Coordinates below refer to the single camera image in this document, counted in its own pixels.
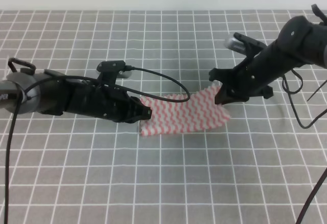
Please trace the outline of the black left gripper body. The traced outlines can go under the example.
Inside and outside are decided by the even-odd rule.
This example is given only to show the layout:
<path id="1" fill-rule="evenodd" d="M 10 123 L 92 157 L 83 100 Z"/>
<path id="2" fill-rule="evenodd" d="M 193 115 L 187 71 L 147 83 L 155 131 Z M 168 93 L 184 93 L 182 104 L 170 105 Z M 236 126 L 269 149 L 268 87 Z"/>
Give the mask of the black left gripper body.
<path id="1" fill-rule="evenodd" d="M 64 112 L 113 122 L 139 121 L 139 100 L 126 91 L 86 83 L 64 82 Z"/>

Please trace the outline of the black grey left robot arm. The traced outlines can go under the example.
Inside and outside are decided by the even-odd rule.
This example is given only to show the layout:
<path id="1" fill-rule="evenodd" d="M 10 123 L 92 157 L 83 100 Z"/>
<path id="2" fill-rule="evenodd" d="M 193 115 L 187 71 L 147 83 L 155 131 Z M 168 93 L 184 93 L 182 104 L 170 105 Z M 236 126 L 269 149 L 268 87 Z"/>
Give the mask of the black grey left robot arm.
<path id="1" fill-rule="evenodd" d="M 151 117 L 151 108 L 115 83 L 126 68 L 124 61 L 101 62 L 96 79 L 50 69 L 37 73 L 35 65 L 17 58 L 10 58 L 8 66 L 11 73 L 1 81 L 1 108 L 11 113 L 72 113 L 116 123 Z"/>

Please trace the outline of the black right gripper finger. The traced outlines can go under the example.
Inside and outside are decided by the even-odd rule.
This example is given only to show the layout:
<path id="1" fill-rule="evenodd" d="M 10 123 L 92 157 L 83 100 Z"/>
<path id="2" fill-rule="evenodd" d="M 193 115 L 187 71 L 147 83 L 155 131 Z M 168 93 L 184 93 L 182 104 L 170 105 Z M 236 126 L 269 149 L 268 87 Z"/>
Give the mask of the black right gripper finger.
<path id="1" fill-rule="evenodd" d="M 213 68 L 209 71 L 209 81 L 219 81 L 223 85 L 232 85 L 233 84 L 233 69 L 220 69 Z"/>
<path id="2" fill-rule="evenodd" d="M 216 105 L 247 102 L 248 100 L 248 96 L 237 94 L 233 89 L 229 89 L 226 86 L 221 86 L 218 93 L 215 95 Z"/>

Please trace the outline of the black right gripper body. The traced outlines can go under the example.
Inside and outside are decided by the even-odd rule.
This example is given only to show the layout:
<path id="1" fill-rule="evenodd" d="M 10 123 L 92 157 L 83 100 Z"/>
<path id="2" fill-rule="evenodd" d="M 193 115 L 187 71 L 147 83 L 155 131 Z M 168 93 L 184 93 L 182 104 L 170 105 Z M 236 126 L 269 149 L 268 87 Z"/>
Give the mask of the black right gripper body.
<path id="1" fill-rule="evenodd" d="M 246 102 L 252 96 L 263 96 L 264 89 L 294 68 L 294 58 L 283 52 L 275 42 L 262 49 L 245 64 L 240 63 L 228 74 L 227 102 Z"/>

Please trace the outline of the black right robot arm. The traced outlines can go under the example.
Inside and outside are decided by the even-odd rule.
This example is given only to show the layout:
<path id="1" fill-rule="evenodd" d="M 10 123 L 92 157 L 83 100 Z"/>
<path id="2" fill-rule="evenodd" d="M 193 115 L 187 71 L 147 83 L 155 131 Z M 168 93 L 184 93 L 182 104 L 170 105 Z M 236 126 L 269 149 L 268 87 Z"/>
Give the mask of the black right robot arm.
<path id="1" fill-rule="evenodd" d="M 312 5 L 312 11 L 321 19 L 319 24 L 295 16 L 269 45 L 233 33 L 225 41 L 225 47 L 245 55 L 245 59 L 234 68 L 213 68 L 209 72 L 210 81 L 222 83 L 215 104 L 246 102 L 257 96 L 269 99 L 273 96 L 269 84 L 294 68 L 306 64 L 326 68 L 326 15 L 316 4 Z"/>

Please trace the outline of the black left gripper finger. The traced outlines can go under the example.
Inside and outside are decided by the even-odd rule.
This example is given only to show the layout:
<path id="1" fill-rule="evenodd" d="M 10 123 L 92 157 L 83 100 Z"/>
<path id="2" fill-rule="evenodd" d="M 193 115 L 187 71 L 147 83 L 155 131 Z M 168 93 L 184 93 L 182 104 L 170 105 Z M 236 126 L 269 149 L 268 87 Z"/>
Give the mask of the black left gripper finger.
<path id="1" fill-rule="evenodd" d="M 152 112 L 147 111 L 144 114 L 139 115 L 129 115 L 127 118 L 123 119 L 122 122 L 125 123 L 135 123 L 141 120 L 149 120 L 151 118 Z"/>
<path id="2" fill-rule="evenodd" d="M 139 98 L 131 96 L 130 99 L 134 114 L 152 114 L 151 108 L 144 105 Z"/>

